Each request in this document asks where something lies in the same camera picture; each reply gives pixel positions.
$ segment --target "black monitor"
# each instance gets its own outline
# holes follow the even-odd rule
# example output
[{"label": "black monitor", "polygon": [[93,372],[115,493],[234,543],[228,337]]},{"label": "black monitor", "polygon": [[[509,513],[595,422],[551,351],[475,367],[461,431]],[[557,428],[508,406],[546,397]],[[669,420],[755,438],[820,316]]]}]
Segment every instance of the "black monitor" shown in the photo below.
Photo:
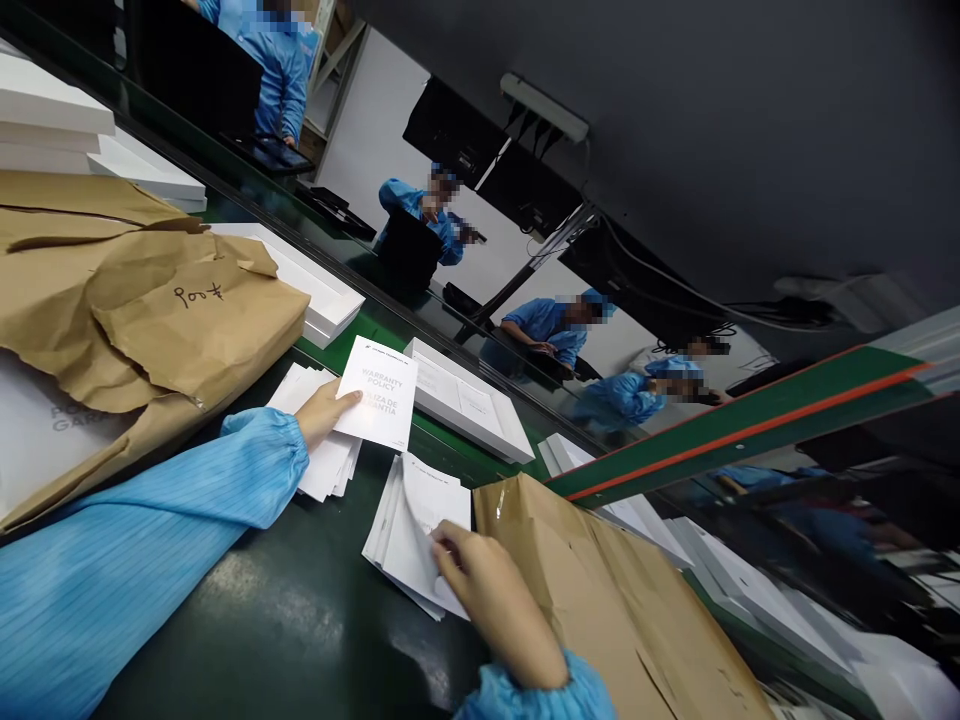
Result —
[{"label": "black monitor", "polygon": [[580,192],[530,152],[511,143],[477,193],[520,230],[552,234],[582,202]]},{"label": "black monitor", "polygon": [[631,259],[630,254],[688,284],[623,228],[614,228],[629,254],[601,223],[581,233],[560,262],[673,349],[726,322],[724,311]]},{"label": "black monitor", "polygon": [[507,134],[436,78],[417,101],[403,139],[456,173],[469,188],[486,173]]}]

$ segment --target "cuff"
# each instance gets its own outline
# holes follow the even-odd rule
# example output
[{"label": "cuff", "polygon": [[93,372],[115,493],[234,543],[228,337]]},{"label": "cuff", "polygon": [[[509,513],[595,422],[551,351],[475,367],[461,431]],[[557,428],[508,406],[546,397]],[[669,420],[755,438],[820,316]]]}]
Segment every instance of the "cuff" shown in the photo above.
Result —
[{"label": "cuff", "polygon": [[484,665],[480,668],[480,689],[467,698],[457,717],[462,720],[615,718],[613,702],[599,673],[569,650],[564,650],[563,655],[570,682],[559,690],[524,690],[499,663]]}]

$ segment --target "kraft paper envelope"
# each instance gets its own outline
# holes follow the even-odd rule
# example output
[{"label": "kraft paper envelope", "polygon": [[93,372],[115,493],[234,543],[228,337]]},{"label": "kraft paper envelope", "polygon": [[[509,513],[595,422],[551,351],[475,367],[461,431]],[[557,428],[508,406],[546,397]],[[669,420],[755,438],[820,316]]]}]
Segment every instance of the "kraft paper envelope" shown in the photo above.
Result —
[{"label": "kraft paper envelope", "polygon": [[184,434],[300,336],[309,298],[276,279],[262,245],[203,232],[126,180],[0,172],[0,215],[0,347],[93,410],[143,409],[0,530]]}]

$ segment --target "paper stack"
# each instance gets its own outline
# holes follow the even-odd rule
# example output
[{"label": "paper stack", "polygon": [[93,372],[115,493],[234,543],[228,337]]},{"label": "paper stack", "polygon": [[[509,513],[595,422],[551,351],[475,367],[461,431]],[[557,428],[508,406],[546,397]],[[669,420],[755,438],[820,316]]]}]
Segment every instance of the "paper stack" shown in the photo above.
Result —
[{"label": "paper stack", "polygon": [[420,366],[417,408],[507,462],[533,461],[533,448],[510,398],[419,338],[410,341],[404,354]]},{"label": "paper stack", "polygon": [[470,527],[471,493],[410,453],[394,458],[363,556],[434,620],[467,619],[434,562],[430,533],[441,520]]},{"label": "paper stack", "polygon": [[[329,370],[315,370],[294,363],[277,391],[270,398],[267,407],[272,407],[291,415],[297,412],[310,397],[328,382],[336,380]],[[336,430],[310,453],[299,492],[323,502],[330,495],[343,497],[347,483],[353,479],[360,456],[362,440],[349,437]]]},{"label": "paper stack", "polygon": [[0,350],[0,518],[104,450],[136,420],[90,410],[56,380]]},{"label": "paper stack", "polygon": [[88,156],[95,175],[114,175],[136,183],[185,213],[207,209],[207,189],[172,162],[129,133],[100,136],[100,152]]},{"label": "paper stack", "polygon": [[0,52],[0,169],[124,177],[184,212],[206,188],[128,133],[113,112],[25,57]]}]

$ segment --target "worker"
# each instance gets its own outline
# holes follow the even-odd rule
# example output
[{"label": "worker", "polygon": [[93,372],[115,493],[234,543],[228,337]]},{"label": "worker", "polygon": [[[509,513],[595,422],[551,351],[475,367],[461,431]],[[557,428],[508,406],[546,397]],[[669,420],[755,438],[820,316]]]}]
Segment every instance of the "worker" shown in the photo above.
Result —
[{"label": "worker", "polygon": [[[697,335],[691,338],[686,345],[676,355],[667,355],[666,357],[654,360],[643,366],[643,372],[651,377],[664,377],[667,371],[685,370],[688,372],[697,372],[703,375],[699,361],[715,356],[728,355],[730,345],[718,340],[713,335]],[[730,396],[723,390],[708,389],[706,393],[701,393],[693,399],[703,405],[720,405],[730,400]]]},{"label": "worker", "polygon": [[229,35],[263,67],[258,133],[300,143],[310,67],[300,44],[291,0],[183,0]]},{"label": "worker", "polygon": [[[529,352],[543,353],[564,368],[566,379],[576,376],[577,355],[587,342],[587,330],[610,317],[616,306],[590,288],[572,302],[537,298],[524,303],[500,321],[500,330]],[[523,360],[493,338],[488,338],[480,358],[507,377],[523,374]]]},{"label": "worker", "polygon": [[[440,255],[441,265],[457,265],[463,260],[463,246],[475,242],[472,232],[458,232],[446,207],[460,187],[457,176],[439,163],[430,170],[430,180],[426,190],[417,190],[412,185],[396,178],[390,178],[380,186],[380,204],[387,212],[403,209],[422,220],[443,242]],[[378,245],[387,237],[387,230],[380,233]]]},{"label": "worker", "polygon": [[[295,416],[232,415],[219,439],[78,500],[0,548],[0,717],[93,713],[240,536],[269,528],[287,506],[310,450],[361,399],[336,399],[338,388],[324,385]],[[507,552],[449,522],[435,538],[440,573],[496,658],[459,717],[613,718],[603,681],[560,647]]]},{"label": "worker", "polygon": [[699,368],[662,369],[660,377],[625,372],[586,387],[573,405],[571,419],[622,445],[623,433],[642,425],[666,407],[670,398],[691,402],[703,385]]}]

